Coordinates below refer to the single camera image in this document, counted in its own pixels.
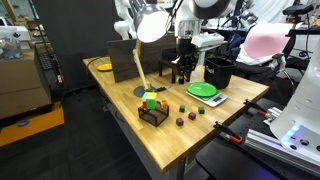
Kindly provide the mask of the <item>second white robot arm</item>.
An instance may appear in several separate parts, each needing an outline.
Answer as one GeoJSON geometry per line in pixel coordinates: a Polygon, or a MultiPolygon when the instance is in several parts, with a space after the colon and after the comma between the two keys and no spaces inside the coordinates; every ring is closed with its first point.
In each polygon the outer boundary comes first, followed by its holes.
{"type": "Polygon", "coordinates": [[[133,24],[133,18],[130,15],[131,5],[129,0],[114,0],[119,21],[114,23],[114,30],[123,40],[136,39],[136,31],[133,24]]]}

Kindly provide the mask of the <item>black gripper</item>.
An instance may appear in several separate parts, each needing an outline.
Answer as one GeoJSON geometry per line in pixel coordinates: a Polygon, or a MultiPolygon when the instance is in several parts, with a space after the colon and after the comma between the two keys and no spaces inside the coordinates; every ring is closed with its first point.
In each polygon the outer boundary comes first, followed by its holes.
{"type": "MultiPolygon", "coordinates": [[[[196,67],[196,64],[198,62],[196,48],[191,43],[190,38],[177,37],[176,38],[176,51],[178,53],[178,58],[187,60],[189,63],[193,63],[194,66],[196,67]]],[[[190,82],[190,80],[191,80],[191,73],[192,73],[192,71],[189,71],[189,70],[187,70],[185,72],[187,82],[190,82]]],[[[183,71],[179,72],[178,84],[184,84],[183,71]]]]}

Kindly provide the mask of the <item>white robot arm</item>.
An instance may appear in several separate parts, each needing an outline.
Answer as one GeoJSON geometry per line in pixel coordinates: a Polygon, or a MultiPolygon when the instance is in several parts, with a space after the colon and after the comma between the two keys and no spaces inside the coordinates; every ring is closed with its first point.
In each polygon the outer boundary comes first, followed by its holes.
{"type": "MultiPolygon", "coordinates": [[[[232,11],[231,0],[181,0],[175,34],[184,21],[220,18],[232,11]]],[[[302,160],[320,163],[320,61],[311,58],[295,94],[282,113],[269,125],[281,146],[302,160]]]]}

